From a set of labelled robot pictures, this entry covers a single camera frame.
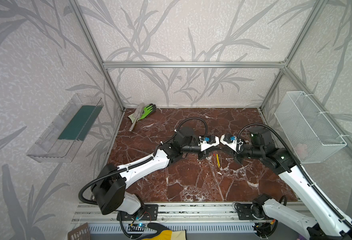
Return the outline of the keyring with yellow tag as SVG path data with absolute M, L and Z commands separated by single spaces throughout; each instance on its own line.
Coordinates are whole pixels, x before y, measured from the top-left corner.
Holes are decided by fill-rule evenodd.
M 220 159 L 219 159 L 219 155 L 218 154 L 216 154 L 216 161 L 217 161 L 218 168 L 220 168 L 221 164 L 220 164 Z

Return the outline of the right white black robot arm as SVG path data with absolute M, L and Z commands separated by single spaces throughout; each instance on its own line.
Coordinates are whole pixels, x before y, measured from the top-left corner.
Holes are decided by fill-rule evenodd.
M 265 215 L 307 240 L 352 240 L 352 219 L 310 178 L 283 138 L 265 124 L 248 124 L 247 128 L 250 129 L 250 144 L 232 134 L 222 135 L 220 142 L 233 151 L 238 163 L 244 158 L 260 160 L 297 194 L 313 216 L 305 216 L 261 195 L 254 202 L 262 207 Z

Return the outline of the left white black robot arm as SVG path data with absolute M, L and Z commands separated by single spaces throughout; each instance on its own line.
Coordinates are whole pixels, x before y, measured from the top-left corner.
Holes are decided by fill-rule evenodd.
M 209 152 L 219 149 L 219 138 L 208 134 L 208 125 L 204 119 L 196 118 L 204 125 L 202 136 L 198 137 L 194 129 L 184 127 L 192 119 L 183 120 L 174 134 L 157 145 L 153 153 L 132 163 L 106 165 L 96 179 L 80 189 L 79 200 L 98 206 L 103 215 L 118 211 L 140 218 L 145 213 L 146 206 L 138 195 L 128 193 L 127 188 L 147 175 L 177 163 L 183 156 L 197 154 L 198 159 L 202 159 Z

